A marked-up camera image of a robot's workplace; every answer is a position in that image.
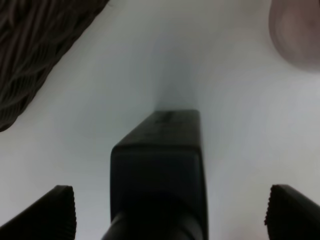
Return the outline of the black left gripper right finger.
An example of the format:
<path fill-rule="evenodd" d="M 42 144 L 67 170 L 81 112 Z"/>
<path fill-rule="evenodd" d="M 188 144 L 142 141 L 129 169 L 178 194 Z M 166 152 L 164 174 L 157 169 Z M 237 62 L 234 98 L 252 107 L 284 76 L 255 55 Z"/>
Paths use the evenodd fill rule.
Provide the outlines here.
<path fill-rule="evenodd" d="M 275 184 L 264 225 L 270 240 L 318 240 L 320 206 L 287 184 Z"/>

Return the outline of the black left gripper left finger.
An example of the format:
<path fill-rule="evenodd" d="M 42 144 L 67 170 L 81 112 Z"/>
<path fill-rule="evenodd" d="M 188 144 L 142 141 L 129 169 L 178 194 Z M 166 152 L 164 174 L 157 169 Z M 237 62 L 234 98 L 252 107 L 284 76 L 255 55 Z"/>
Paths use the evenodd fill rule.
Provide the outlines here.
<path fill-rule="evenodd" d="M 0 227 L 2 240 L 74 240 L 77 217 L 72 186 L 57 185 Z"/>

